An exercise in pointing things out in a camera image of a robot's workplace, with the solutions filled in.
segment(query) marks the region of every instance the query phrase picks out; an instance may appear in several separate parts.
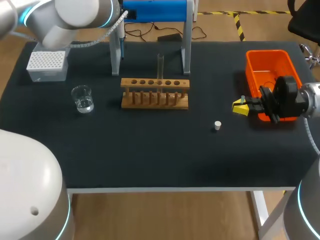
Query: test tube rack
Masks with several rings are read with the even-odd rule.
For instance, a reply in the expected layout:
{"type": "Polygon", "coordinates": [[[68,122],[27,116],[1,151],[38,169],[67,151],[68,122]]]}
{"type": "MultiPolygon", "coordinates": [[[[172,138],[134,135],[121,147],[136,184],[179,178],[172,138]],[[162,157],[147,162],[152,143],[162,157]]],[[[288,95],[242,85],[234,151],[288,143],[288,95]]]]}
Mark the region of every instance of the test tube rack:
{"type": "Polygon", "coordinates": [[[123,109],[189,108],[187,90],[190,82],[186,79],[122,78],[121,87],[125,89],[121,103],[123,109]],[[130,91],[130,88],[146,91],[130,91]]]}

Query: orange basket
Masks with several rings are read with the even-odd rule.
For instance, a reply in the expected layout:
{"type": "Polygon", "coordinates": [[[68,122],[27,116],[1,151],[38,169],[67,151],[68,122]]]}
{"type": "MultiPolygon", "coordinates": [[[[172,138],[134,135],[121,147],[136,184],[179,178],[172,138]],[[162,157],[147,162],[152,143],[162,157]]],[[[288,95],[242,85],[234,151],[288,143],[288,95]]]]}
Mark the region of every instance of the orange basket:
{"type": "MultiPolygon", "coordinates": [[[[260,86],[274,90],[276,79],[280,76],[293,76],[298,89],[302,84],[291,62],[288,53],[284,50],[251,50],[246,52],[245,74],[249,84],[251,96],[261,98],[260,86]]],[[[262,121],[270,122],[264,113],[259,113],[262,121]]],[[[296,117],[280,118],[280,121],[295,121],[296,117]]]]}

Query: floor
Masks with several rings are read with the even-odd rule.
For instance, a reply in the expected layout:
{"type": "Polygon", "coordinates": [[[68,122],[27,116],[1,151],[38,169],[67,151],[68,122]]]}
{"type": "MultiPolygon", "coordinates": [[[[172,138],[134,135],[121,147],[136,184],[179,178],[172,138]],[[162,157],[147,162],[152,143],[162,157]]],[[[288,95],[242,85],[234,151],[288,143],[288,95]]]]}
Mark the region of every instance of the floor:
{"type": "MultiPolygon", "coordinates": [[[[296,7],[303,0],[296,0],[296,7]]],[[[199,12],[215,11],[287,11],[286,0],[199,0],[199,12]]],[[[247,41],[296,41],[316,45],[287,30],[289,14],[241,14],[240,23],[247,41]]],[[[181,23],[157,23],[159,28],[182,30],[181,23]]],[[[207,38],[197,41],[240,41],[234,18],[223,15],[199,15],[197,22],[207,38]]],[[[130,24],[127,30],[143,33],[150,24],[130,24]]],[[[31,34],[27,29],[21,32],[31,34]]],[[[79,41],[96,40],[103,30],[82,30],[79,41]]],[[[155,30],[144,36],[146,41],[176,33],[155,30]]],[[[201,37],[195,29],[193,37],[201,37]]],[[[142,41],[128,36],[126,41],[142,41]]],[[[0,41],[0,95],[25,44],[23,39],[7,37],[0,41]]],[[[320,67],[313,71],[320,79],[320,67]]],[[[281,199],[281,191],[264,192],[268,211],[281,199]]],[[[188,193],[117,193],[83,194],[73,200],[76,223],[74,240],[256,240],[257,227],[252,202],[247,192],[188,193]]],[[[283,240],[283,233],[277,240],[283,240]]]]}

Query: chair leg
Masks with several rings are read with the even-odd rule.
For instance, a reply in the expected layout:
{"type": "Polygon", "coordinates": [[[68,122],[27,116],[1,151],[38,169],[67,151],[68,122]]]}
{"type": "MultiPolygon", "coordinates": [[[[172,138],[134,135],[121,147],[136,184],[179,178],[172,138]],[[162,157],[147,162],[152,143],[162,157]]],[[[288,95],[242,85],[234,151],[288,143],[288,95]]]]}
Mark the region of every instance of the chair leg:
{"type": "Polygon", "coordinates": [[[314,54],[312,55],[310,59],[310,69],[313,69],[317,64],[319,64],[320,61],[320,47],[317,46],[314,54]]]}
{"type": "Polygon", "coordinates": [[[306,44],[299,44],[301,51],[304,53],[306,51],[307,55],[311,58],[313,53],[311,48],[306,44]]]}
{"type": "Polygon", "coordinates": [[[299,44],[301,51],[306,55],[305,60],[309,62],[309,68],[313,69],[317,64],[320,64],[320,47],[317,46],[313,54],[311,48],[306,44],[299,44]]]}

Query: white pipette tip box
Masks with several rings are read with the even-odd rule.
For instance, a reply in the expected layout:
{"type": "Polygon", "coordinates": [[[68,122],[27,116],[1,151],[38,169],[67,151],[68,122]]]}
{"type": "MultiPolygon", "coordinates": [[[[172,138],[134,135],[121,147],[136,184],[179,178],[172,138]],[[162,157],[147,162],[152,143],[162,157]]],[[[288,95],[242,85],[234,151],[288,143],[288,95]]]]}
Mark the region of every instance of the white pipette tip box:
{"type": "Polygon", "coordinates": [[[33,51],[26,70],[33,82],[63,82],[68,71],[66,51],[33,51]]]}

